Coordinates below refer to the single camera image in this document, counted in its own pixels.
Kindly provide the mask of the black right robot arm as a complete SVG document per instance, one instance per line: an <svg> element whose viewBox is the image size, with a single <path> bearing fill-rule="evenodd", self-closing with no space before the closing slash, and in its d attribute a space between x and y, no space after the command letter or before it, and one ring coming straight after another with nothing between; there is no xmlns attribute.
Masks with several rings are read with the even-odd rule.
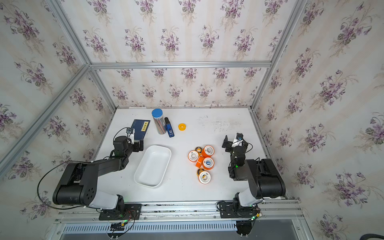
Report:
<svg viewBox="0 0 384 240"><path fill-rule="evenodd" d="M286 185L271 159L247 159L248 143L243 134L237 133L233 141L226 136L222 148L230 154L229 177L233 181L245 181L248 188L236 193L235 208L250 208L264 198L275 199L286 195Z"/></svg>

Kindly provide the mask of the white plastic storage box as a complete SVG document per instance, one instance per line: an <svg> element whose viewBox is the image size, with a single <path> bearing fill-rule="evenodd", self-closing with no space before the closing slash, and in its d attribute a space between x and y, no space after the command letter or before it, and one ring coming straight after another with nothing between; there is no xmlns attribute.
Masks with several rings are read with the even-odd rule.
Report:
<svg viewBox="0 0 384 240"><path fill-rule="evenodd" d="M148 147L134 174L135 183L148 188L158 188L162 184L171 157L169 148L158 145Z"/></svg>

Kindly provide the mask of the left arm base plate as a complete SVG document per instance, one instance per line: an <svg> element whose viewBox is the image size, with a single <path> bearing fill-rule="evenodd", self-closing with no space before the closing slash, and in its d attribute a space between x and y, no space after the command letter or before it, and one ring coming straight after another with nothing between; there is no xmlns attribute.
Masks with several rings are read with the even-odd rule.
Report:
<svg viewBox="0 0 384 240"><path fill-rule="evenodd" d="M122 210L101 210L99 221L138 220L142 204L125 204Z"/></svg>

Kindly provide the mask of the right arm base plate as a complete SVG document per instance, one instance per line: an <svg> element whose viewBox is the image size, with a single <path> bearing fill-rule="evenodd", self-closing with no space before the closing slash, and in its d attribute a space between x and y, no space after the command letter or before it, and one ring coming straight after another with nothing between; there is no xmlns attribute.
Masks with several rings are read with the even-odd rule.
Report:
<svg viewBox="0 0 384 240"><path fill-rule="evenodd" d="M238 203L218 201L216 208L220 212L221 219L244 218L255 220L261 216L261 209L252 205L242 207Z"/></svg>

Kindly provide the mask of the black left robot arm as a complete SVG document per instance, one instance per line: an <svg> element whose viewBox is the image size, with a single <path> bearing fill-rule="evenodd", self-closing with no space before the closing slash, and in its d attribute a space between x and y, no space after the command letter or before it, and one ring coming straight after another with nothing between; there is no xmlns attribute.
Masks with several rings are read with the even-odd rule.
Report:
<svg viewBox="0 0 384 240"><path fill-rule="evenodd" d="M144 140L132 143L128 137L119 136L114 139L113 145L114 149L108 159L68 164L54 191L54 204L80 205L123 213L126 210L124 198L98 191L98 179L124 170L130 155L144 150Z"/></svg>

